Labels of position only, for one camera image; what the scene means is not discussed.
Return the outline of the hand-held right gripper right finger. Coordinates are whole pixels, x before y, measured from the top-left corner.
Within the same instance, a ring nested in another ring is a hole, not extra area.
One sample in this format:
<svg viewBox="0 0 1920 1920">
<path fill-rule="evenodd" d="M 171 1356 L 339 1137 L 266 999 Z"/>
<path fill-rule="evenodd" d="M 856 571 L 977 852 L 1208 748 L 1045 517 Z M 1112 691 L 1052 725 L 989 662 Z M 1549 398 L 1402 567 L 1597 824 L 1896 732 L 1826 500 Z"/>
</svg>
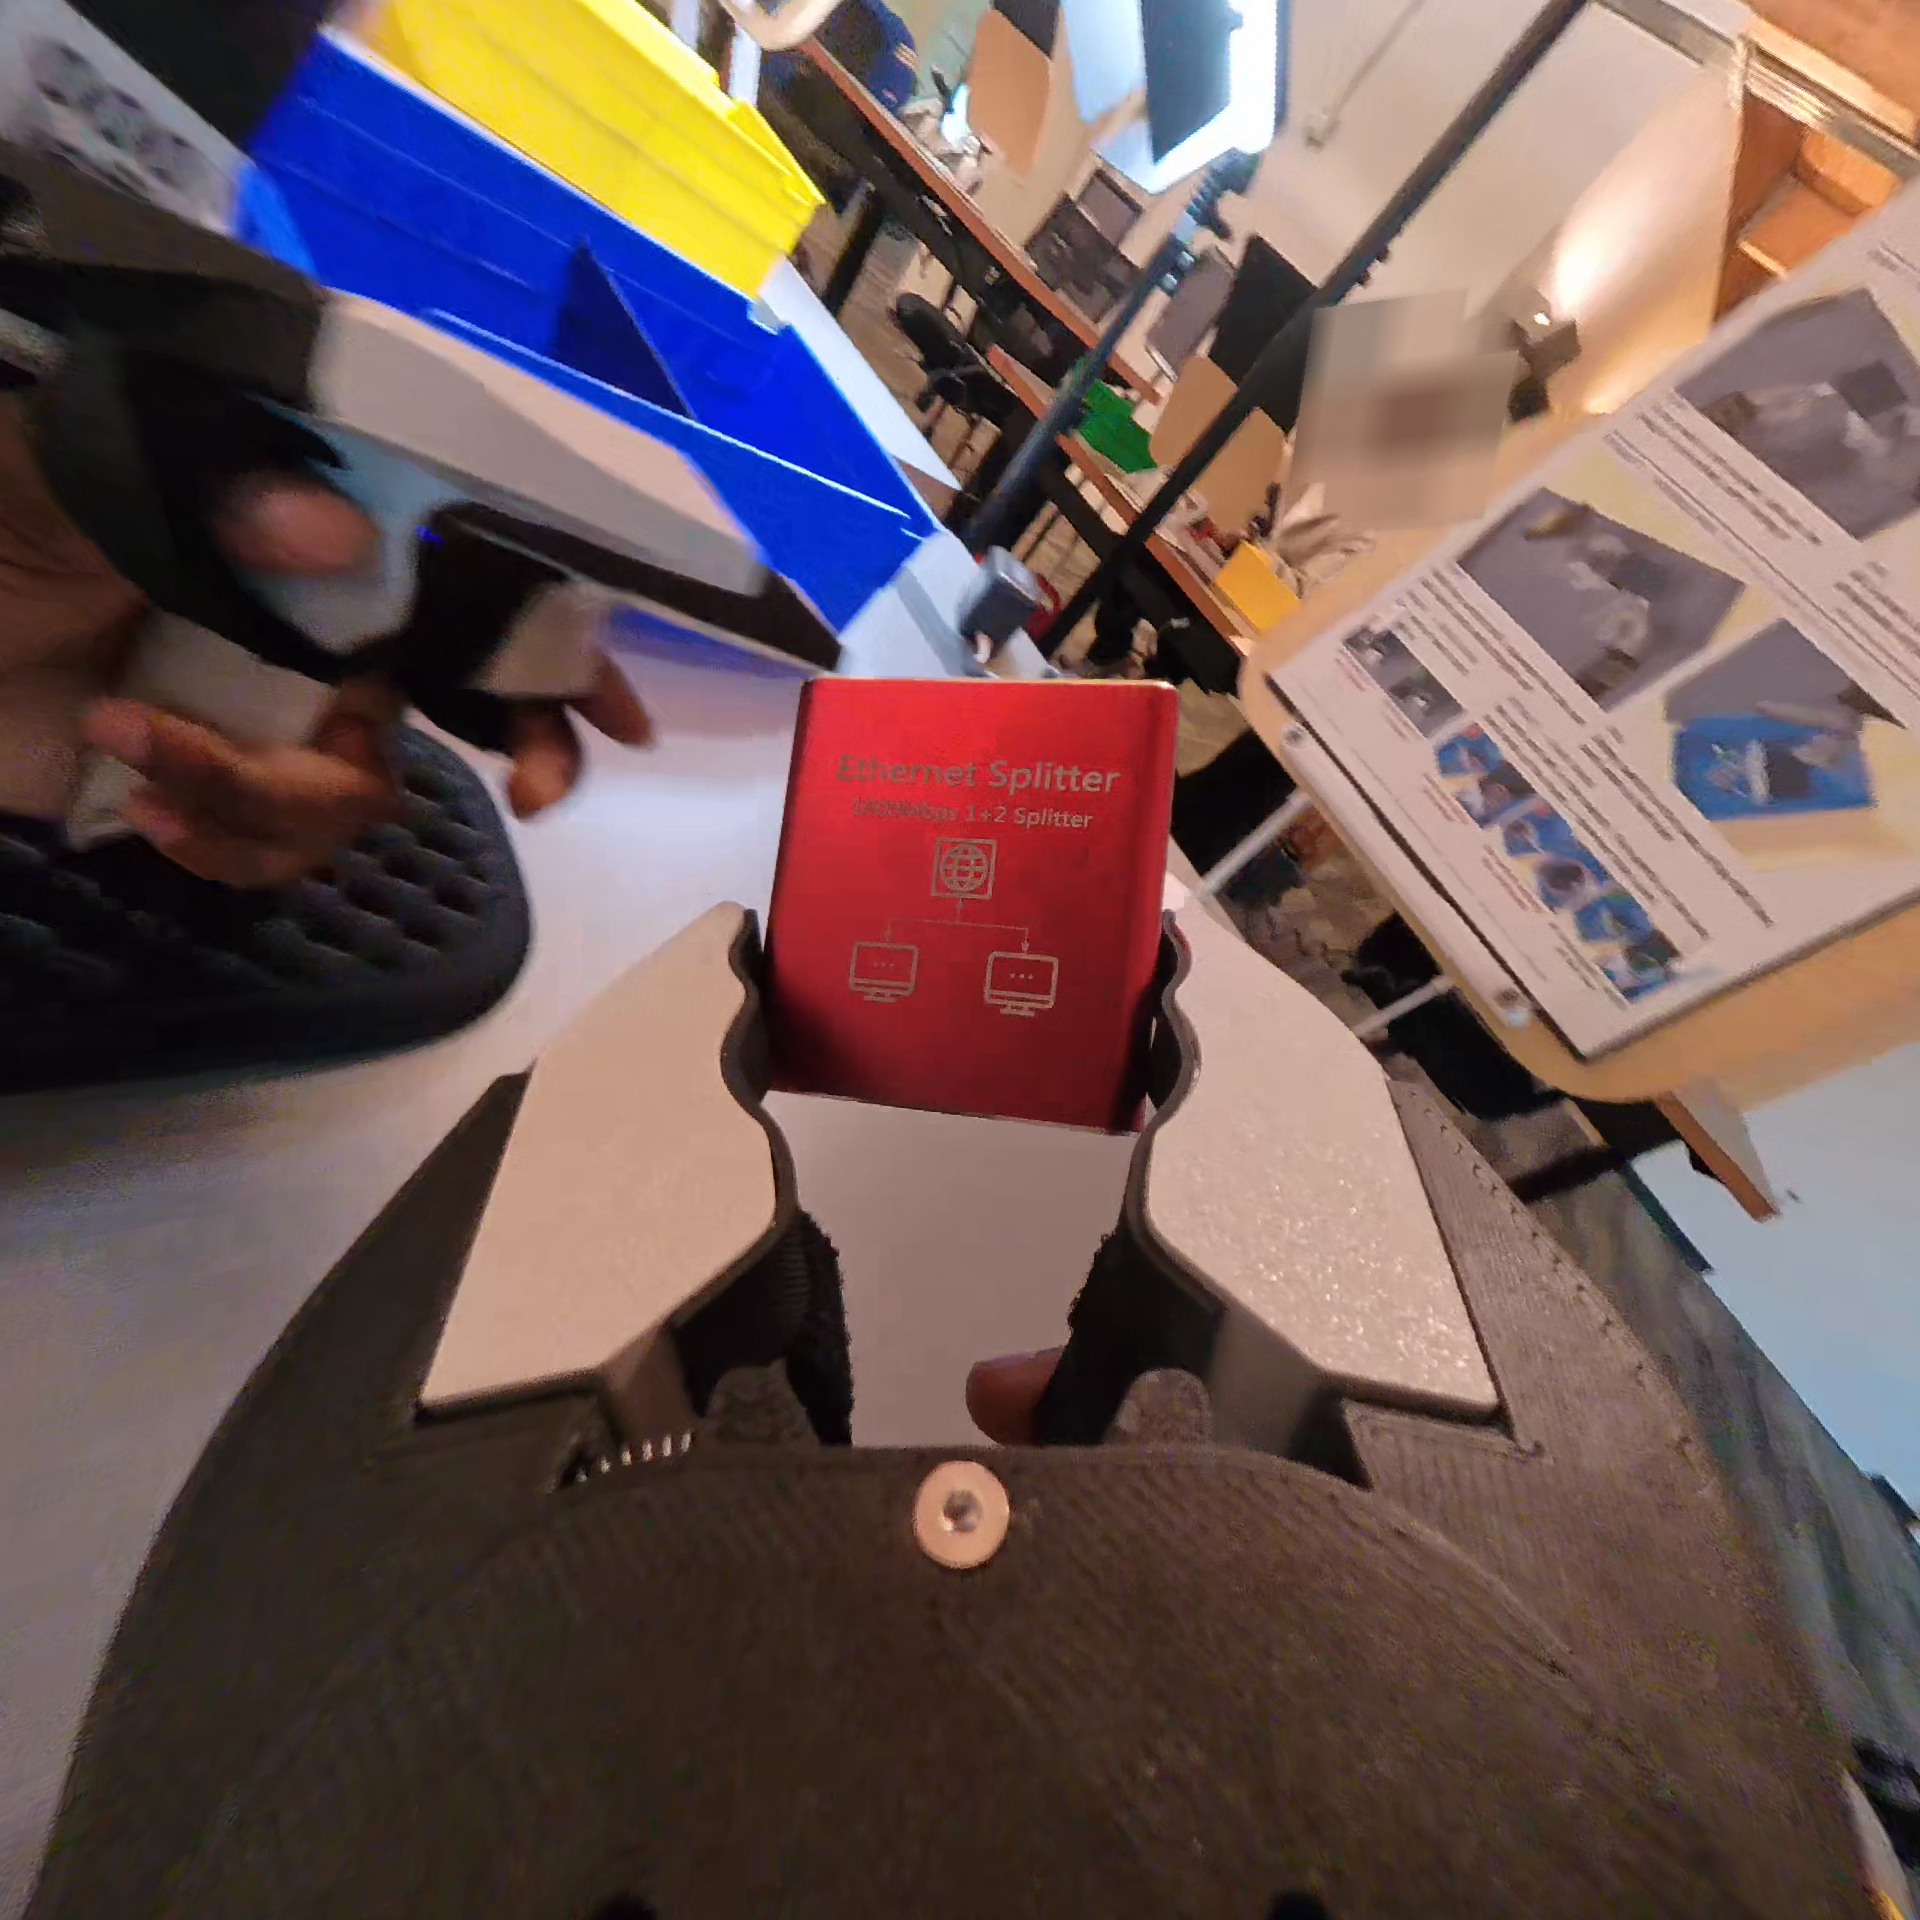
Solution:
<svg viewBox="0 0 1920 1920">
<path fill-rule="evenodd" d="M 1501 1409 L 1390 1081 L 1309 990 L 1198 903 L 1163 913 L 1148 1115 L 1124 1225 L 1194 1309 L 1173 1365 L 1217 1427 L 1322 1402 Z"/>
</svg>

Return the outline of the black light stand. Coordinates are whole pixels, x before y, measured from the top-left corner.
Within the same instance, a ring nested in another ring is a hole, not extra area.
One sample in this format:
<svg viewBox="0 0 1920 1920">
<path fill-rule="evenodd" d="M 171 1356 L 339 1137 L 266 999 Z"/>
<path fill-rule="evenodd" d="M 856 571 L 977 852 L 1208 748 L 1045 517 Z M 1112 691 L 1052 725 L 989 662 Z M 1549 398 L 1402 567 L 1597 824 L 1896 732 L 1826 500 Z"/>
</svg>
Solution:
<svg viewBox="0 0 1920 1920">
<path fill-rule="evenodd" d="M 1220 215 L 1220 200 L 1228 196 L 1242 196 L 1251 185 L 1251 179 L 1261 166 L 1261 158 L 1266 158 L 1261 151 L 1228 151 L 1223 158 L 1215 158 L 1205 166 L 1202 184 L 1194 185 L 1189 206 L 1184 208 L 1184 215 L 1177 218 L 1169 232 L 1161 239 L 1161 245 L 1148 257 L 1148 263 L 1143 263 L 1136 270 L 1136 278 L 1127 284 L 1127 290 L 1124 290 L 1121 303 L 1111 310 L 1106 325 L 1104 325 L 1102 336 L 1094 341 L 1094 346 L 1081 353 L 1081 359 L 1073 365 L 1069 379 L 1052 392 L 1045 416 L 1022 438 L 1018 449 L 1001 473 L 996 488 L 984 499 L 977 515 L 968 519 L 963 542 L 968 546 L 968 551 L 974 557 L 988 557 L 989 549 L 1005 546 L 1009 528 L 1015 525 L 1015 507 L 1022 505 L 1022 495 L 1041 476 L 1041 467 L 1045 467 L 1047 454 L 1058 449 L 1059 435 L 1066 430 L 1078 426 L 1091 387 L 1106 375 L 1124 336 L 1137 320 L 1144 303 L 1153 292 L 1180 290 L 1184 278 L 1193 270 L 1194 237 L 1202 229 L 1211 229 L 1215 237 L 1229 232 L 1229 227 Z"/>
</svg>

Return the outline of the black monitor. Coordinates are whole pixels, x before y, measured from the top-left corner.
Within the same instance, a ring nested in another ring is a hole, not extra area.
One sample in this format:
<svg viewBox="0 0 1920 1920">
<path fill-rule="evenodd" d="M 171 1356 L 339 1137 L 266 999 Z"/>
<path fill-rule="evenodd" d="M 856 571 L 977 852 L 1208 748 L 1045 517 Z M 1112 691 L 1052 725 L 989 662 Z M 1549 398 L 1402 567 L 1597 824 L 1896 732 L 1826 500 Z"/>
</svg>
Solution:
<svg viewBox="0 0 1920 1920">
<path fill-rule="evenodd" d="M 1318 284 L 1309 275 L 1261 232 L 1251 232 L 1215 318 L 1208 361 L 1242 382 L 1296 313 L 1312 307 L 1314 292 Z"/>
</svg>

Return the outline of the black office chair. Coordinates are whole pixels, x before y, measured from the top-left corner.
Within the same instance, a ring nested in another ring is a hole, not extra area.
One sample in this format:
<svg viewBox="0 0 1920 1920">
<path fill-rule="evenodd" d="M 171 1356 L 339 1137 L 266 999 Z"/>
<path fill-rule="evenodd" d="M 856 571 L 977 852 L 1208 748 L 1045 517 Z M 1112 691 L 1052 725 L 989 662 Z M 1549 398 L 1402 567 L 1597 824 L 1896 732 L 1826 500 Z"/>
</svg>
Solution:
<svg viewBox="0 0 1920 1920">
<path fill-rule="evenodd" d="M 972 421 L 989 421 L 993 430 L 1005 426 L 1015 412 L 1015 394 L 940 307 L 902 292 L 892 303 L 892 320 L 920 365 L 916 406 L 925 430 L 935 430 L 942 409 Z"/>
</svg>

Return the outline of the overhead studio lamp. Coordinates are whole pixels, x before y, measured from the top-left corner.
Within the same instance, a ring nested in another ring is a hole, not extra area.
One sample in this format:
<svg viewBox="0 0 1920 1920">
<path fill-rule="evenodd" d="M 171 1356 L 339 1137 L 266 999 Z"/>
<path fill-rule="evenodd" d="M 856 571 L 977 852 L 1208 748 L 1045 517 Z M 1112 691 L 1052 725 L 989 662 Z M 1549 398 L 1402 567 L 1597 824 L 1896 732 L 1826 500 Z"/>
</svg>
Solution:
<svg viewBox="0 0 1920 1920">
<path fill-rule="evenodd" d="M 1148 199 L 1228 160 L 1248 179 L 1291 111 L 1291 2 L 1064 2 L 1102 164 Z"/>
</svg>

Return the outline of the yellow box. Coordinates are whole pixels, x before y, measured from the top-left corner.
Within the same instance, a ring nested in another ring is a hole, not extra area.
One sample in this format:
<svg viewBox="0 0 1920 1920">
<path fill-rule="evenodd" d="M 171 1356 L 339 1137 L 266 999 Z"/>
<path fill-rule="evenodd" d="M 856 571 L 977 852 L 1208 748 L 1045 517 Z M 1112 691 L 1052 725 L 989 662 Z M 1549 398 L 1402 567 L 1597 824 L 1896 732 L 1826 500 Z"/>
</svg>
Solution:
<svg viewBox="0 0 1920 1920">
<path fill-rule="evenodd" d="M 1254 635 L 1272 634 L 1304 604 L 1300 588 L 1257 542 L 1233 546 L 1211 586 Z"/>
</svg>

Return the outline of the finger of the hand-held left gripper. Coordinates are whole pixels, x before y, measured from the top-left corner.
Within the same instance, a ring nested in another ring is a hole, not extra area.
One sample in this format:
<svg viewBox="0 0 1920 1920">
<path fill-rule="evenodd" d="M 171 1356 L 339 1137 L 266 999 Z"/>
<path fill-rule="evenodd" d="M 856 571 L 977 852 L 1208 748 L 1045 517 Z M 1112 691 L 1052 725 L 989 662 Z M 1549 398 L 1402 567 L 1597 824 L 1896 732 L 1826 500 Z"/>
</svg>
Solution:
<svg viewBox="0 0 1920 1920">
<path fill-rule="evenodd" d="M 489 660 L 489 692 L 591 692 L 612 616 L 615 595 L 595 583 L 541 586 Z"/>
<path fill-rule="evenodd" d="M 322 296 L 306 420 L 393 539 L 382 581 L 317 588 L 306 631 L 398 669 L 489 669 L 520 604 L 595 583 L 615 608 L 836 669 L 832 625 L 682 448 L 438 325 Z"/>
</svg>

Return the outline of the person's right hand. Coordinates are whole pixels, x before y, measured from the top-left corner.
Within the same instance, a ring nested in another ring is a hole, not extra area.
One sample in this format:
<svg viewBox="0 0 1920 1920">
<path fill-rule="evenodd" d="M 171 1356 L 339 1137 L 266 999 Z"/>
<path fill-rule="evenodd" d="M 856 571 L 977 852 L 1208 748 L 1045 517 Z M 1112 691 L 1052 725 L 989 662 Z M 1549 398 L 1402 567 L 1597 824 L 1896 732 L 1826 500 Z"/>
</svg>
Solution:
<svg viewBox="0 0 1920 1920">
<path fill-rule="evenodd" d="M 1033 1414 L 1064 1349 L 989 1356 L 964 1377 L 964 1409 L 974 1427 L 996 1448 L 1033 1444 Z"/>
</svg>

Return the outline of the green storage bin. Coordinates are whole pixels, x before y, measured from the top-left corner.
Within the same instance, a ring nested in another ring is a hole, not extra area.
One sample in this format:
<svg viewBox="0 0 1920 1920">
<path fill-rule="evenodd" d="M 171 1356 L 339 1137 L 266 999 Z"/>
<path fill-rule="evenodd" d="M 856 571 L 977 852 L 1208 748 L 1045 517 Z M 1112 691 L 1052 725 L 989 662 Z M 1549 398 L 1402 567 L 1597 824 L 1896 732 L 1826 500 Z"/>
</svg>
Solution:
<svg viewBox="0 0 1920 1920">
<path fill-rule="evenodd" d="M 1084 406 L 1077 426 L 1081 445 L 1087 445 L 1104 463 L 1124 476 L 1158 468 L 1152 449 L 1152 430 L 1137 420 L 1137 402 L 1127 392 L 1106 382 L 1094 382 L 1084 394 Z"/>
</svg>

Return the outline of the instruction board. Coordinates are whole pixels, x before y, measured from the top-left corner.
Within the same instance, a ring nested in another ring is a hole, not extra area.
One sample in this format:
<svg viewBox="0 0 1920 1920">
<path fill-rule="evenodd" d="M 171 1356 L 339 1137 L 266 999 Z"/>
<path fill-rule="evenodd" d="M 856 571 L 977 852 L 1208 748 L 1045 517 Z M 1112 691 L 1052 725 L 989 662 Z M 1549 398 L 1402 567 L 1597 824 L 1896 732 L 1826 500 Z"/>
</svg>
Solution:
<svg viewBox="0 0 1920 1920">
<path fill-rule="evenodd" d="M 1242 699 L 1536 1078 L 1764 1107 L 1917 1043 L 1917 190 Z"/>
</svg>

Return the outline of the black pole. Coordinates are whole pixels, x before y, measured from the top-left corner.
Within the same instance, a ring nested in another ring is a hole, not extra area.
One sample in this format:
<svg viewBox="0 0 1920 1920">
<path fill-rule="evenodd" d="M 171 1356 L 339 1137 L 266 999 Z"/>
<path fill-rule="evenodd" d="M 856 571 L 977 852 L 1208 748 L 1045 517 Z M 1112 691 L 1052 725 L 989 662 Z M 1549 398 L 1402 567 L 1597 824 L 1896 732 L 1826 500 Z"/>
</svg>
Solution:
<svg viewBox="0 0 1920 1920">
<path fill-rule="evenodd" d="M 1384 260 L 1393 239 L 1411 227 L 1423 206 L 1439 185 L 1458 170 L 1475 138 L 1503 111 L 1503 104 L 1522 87 L 1536 66 L 1556 49 L 1571 21 L 1583 13 L 1583 2 L 1543 2 L 1522 33 L 1495 62 L 1488 77 L 1465 97 L 1454 118 L 1439 131 L 1429 151 L 1416 160 L 1411 175 L 1388 196 L 1372 224 L 1356 237 L 1352 248 L 1344 253 L 1325 284 L 1296 310 L 1286 328 L 1261 351 L 1248 375 L 1220 402 L 1215 420 L 1198 432 L 1189 449 L 1166 468 L 1163 485 L 1137 507 L 1136 519 L 1118 539 L 1118 546 L 1094 563 L 1077 595 L 1058 612 L 1041 635 L 1047 660 L 1073 635 L 1073 627 L 1099 608 L 1112 588 L 1136 555 L 1161 528 L 1166 515 L 1180 505 L 1184 493 L 1215 463 L 1215 456 L 1235 438 L 1248 412 L 1257 409 L 1267 382 L 1284 361 L 1309 343 L 1312 318 L 1341 299 L 1348 299 L 1366 278 Z"/>
</svg>

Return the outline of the wooden office desk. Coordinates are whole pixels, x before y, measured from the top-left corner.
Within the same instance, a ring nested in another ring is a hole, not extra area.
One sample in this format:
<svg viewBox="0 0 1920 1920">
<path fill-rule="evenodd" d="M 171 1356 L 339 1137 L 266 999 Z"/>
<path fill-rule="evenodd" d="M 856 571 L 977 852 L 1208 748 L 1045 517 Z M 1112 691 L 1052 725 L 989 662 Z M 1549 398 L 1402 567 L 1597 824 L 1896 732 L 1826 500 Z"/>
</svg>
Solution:
<svg viewBox="0 0 1920 1920">
<path fill-rule="evenodd" d="M 968 101 L 964 118 L 988 160 L 996 160 L 1009 175 L 1029 175 L 1041 154 L 1047 122 L 1073 111 L 1078 131 L 1078 158 L 1094 158 L 1091 129 L 1081 122 L 1073 97 L 1073 66 L 1064 33 L 1064 2 L 988 2 L 974 21 L 968 62 L 963 72 Z M 809 77 L 801 116 L 842 158 L 848 158 L 872 185 L 874 206 L 864 206 L 857 227 L 842 248 L 832 279 L 831 310 L 838 313 L 853 292 L 874 237 L 886 218 L 898 218 L 916 229 L 951 275 L 957 288 L 972 292 L 974 320 L 988 328 L 989 346 L 1018 356 L 1018 341 L 1009 334 L 1013 314 L 1022 313 L 1033 328 L 1041 356 L 1029 356 L 1029 368 L 1051 375 L 1051 394 L 1069 379 L 1073 365 L 1102 336 L 1111 310 L 1144 260 L 1132 260 L 1121 242 L 1106 245 L 1099 260 L 1077 263 L 1073 275 L 1041 260 L 1029 239 L 1005 237 L 982 208 L 977 190 L 960 179 L 957 164 L 940 160 L 925 134 L 909 129 L 905 104 L 877 92 L 874 66 L 853 62 L 848 49 L 892 54 L 891 41 L 864 33 L 853 41 L 836 30 L 836 21 L 853 14 L 853 2 L 832 2 L 804 33 L 804 49 L 796 58 L 796 72 Z M 1153 398 L 1153 379 L 1132 365 L 1118 351 L 1106 375 L 1118 373 L 1136 398 Z M 984 468 L 1001 473 L 1018 449 L 1022 438 L 1041 416 L 1022 406 L 1001 430 L 1001 438 L 984 460 Z M 1064 456 L 1064 448 L 1047 454 L 1045 467 Z M 1005 549 L 1018 542 L 1029 523 L 1029 495 L 1015 507 L 1015 525 Z M 974 493 L 974 505 L 957 523 L 964 531 L 984 499 L 996 488 Z"/>
</svg>

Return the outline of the blue storage bin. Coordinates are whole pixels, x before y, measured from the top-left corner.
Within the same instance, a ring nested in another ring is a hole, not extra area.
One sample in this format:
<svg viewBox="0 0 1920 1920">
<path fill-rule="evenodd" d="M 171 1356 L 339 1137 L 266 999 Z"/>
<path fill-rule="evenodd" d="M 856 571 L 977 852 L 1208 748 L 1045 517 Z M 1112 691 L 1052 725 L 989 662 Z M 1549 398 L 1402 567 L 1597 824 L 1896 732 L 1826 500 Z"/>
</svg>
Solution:
<svg viewBox="0 0 1920 1920">
<path fill-rule="evenodd" d="M 920 495 L 796 330 L 339 38 L 308 44 L 249 158 L 245 245 L 682 448 L 836 631 L 935 536 Z M 620 284 L 691 420 L 551 359 L 582 242 Z"/>
</svg>

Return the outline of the yellow storage bin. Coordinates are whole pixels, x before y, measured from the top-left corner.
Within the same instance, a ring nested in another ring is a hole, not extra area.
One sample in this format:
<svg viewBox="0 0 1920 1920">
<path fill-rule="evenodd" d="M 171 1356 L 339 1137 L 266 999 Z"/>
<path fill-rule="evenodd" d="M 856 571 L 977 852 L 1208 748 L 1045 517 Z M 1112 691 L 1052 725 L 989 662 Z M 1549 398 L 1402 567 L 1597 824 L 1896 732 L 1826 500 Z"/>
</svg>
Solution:
<svg viewBox="0 0 1920 1920">
<path fill-rule="evenodd" d="M 359 38 L 749 299 L 822 206 L 761 111 L 641 2 L 375 2 Z"/>
</svg>

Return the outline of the black bin divider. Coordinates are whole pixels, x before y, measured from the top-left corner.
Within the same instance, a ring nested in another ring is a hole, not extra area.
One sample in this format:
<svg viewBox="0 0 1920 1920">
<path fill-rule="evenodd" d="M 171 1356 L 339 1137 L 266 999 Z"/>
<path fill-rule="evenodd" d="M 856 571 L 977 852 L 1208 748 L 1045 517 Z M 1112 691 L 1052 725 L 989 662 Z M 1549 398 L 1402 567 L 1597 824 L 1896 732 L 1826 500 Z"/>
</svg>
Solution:
<svg viewBox="0 0 1920 1920">
<path fill-rule="evenodd" d="M 641 325 L 610 263 L 573 245 L 551 320 L 551 359 L 610 387 L 691 420 L 691 402 Z"/>
</svg>

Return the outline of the grey charger box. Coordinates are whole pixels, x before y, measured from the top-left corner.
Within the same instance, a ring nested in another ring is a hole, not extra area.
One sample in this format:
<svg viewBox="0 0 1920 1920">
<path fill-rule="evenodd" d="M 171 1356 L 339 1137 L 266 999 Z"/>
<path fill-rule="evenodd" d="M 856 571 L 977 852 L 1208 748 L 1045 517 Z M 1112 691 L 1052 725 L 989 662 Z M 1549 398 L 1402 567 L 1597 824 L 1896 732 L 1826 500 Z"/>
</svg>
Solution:
<svg viewBox="0 0 1920 1920">
<path fill-rule="evenodd" d="M 1015 551 L 989 546 L 960 600 L 957 634 L 984 666 L 1047 612 L 1052 612 L 1047 583 Z"/>
</svg>

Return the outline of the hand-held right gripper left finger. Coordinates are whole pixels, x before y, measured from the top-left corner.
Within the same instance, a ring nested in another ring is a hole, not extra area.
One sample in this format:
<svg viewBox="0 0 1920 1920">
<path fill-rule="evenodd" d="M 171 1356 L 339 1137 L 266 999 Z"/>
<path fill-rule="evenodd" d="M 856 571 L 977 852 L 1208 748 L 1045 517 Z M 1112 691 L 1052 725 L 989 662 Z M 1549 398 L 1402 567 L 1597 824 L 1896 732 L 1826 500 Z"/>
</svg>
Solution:
<svg viewBox="0 0 1920 1920">
<path fill-rule="evenodd" d="M 700 1413 L 679 1328 L 797 1221 L 763 1109 L 758 913 L 720 900 L 541 1054 L 480 1208 L 420 1409 L 588 1389 L 629 1448 Z"/>
</svg>

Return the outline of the black dimpled wrist pad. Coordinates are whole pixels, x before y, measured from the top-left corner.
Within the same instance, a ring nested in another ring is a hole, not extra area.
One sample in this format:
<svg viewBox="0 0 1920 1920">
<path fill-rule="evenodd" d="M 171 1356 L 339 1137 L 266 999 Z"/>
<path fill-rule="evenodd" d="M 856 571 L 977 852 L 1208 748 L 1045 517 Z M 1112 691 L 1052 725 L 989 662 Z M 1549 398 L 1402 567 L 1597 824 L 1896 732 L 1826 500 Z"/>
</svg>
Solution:
<svg viewBox="0 0 1920 1920">
<path fill-rule="evenodd" d="M 534 946 L 508 827 L 438 736 L 398 732 L 393 770 L 398 817 L 276 891 L 6 817 L 4 1093 L 357 1063 L 489 1015 Z"/>
</svg>

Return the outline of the red ethernet splitter box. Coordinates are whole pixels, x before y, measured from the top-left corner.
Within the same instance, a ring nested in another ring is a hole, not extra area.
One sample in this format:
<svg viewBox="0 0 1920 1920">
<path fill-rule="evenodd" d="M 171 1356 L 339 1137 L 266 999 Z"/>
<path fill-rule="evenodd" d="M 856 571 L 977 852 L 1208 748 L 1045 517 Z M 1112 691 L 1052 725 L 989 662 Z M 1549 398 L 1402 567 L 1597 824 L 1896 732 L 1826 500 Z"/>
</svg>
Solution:
<svg viewBox="0 0 1920 1920">
<path fill-rule="evenodd" d="M 763 930 L 775 1087 L 1132 1130 L 1180 714 L 1161 682 L 809 684 Z"/>
</svg>

